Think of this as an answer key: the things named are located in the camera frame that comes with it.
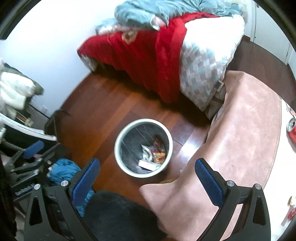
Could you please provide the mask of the red blanket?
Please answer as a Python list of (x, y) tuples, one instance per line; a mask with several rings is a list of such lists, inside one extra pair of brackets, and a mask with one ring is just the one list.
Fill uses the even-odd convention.
[(77, 50), (80, 57), (125, 71), (133, 82), (156, 92), (165, 103), (178, 101), (180, 93), (180, 53), (189, 21), (214, 18), (208, 13), (190, 13), (170, 19), (159, 31), (139, 30), (131, 43), (123, 32), (93, 36)]

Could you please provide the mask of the red cola can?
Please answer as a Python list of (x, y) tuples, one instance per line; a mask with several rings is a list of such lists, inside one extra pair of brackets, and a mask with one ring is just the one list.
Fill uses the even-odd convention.
[(287, 124), (287, 136), (293, 145), (296, 144), (296, 128), (295, 128), (295, 118), (291, 118)]

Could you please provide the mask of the striped bed mattress cover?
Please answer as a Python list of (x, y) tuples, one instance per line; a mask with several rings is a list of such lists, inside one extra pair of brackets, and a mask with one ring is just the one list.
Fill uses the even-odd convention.
[(295, 112), (281, 100), (281, 128), (273, 168), (264, 189), (269, 209), (271, 240), (278, 240), (295, 216), (295, 145), (287, 125)]

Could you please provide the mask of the orange chips snack bag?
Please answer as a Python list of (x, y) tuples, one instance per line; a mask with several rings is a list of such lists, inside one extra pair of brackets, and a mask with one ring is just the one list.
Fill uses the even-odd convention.
[(167, 151), (162, 138), (158, 135), (154, 136), (151, 152), (153, 162), (158, 165), (162, 165), (166, 159)]

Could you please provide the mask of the teal quilt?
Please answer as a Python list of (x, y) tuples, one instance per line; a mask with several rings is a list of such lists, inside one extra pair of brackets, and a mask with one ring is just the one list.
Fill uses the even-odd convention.
[(119, 31), (156, 30), (169, 20), (188, 13), (208, 13), (215, 16), (242, 15), (244, 1), (125, 1), (114, 10), (114, 17), (102, 20), (95, 28), (97, 35)]

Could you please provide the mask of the white door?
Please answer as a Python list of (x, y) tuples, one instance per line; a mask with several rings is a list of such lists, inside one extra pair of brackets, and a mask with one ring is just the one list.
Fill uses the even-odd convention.
[(295, 50), (277, 23), (257, 3), (252, 4), (252, 41), (295, 71)]

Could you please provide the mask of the pink bed blanket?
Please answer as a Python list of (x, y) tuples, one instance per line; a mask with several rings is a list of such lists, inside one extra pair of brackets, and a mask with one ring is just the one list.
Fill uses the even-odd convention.
[(158, 217), (159, 228), (175, 240), (197, 240), (218, 209), (195, 173), (197, 159), (205, 159), (224, 179), (240, 186), (264, 186), (273, 167), (280, 138), (280, 97), (245, 72), (228, 71), (225, 85), (221, 114), (180, 177), (139, 190)]

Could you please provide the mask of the white cardboard box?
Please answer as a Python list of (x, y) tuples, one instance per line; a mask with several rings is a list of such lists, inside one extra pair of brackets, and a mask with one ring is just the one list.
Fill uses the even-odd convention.
[(150, 162), (147, 160), (139, 160), (138, 166), (140, 166), (141, 168), (147, 169), (149, 171), (156, 171), (158, 168), (161, 167), (160, 164), (156, 164), (154, 162)]

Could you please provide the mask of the white paper wrapper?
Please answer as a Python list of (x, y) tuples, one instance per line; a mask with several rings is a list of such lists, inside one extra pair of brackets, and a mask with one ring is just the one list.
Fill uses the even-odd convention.
[(142, 145), (142, 159), (145, 161), (152, 162), (153, 156), (149, 147)]

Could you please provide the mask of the checkered grey pillow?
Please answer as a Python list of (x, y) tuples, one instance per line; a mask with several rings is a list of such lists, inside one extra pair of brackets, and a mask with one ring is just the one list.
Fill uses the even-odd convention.
[(201, 111), (223, 86), (227, 66), (244, 35), (242, 16), (202, 18), (185, 23), (180, 52), (180, 90)]

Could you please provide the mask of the white round trash bin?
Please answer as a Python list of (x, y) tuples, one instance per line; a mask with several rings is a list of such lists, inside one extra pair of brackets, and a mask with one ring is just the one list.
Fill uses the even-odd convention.
[(141, 118), (125, 126), (116, 138), (118, 166), (135, 178), (149, 178), (164, 171), (173, 154), (173, 139), (159, 121)]

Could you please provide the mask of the blue jacket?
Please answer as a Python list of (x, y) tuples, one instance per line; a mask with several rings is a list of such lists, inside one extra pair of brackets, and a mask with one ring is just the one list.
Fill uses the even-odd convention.
[[(60, 185), (61, 182), (64, 180), (70, 181), (71, 178), (80, 170), (80, 167), (76, 163), (71, 160), (62, 158), (56, 161), (49, 168), (47, 177), (52, 183)], [(94, 194), (95, 192), (90, 189), (83, 203), (76, 207), (76, 210), (81, 217), (85, 215), (85, 208)]]

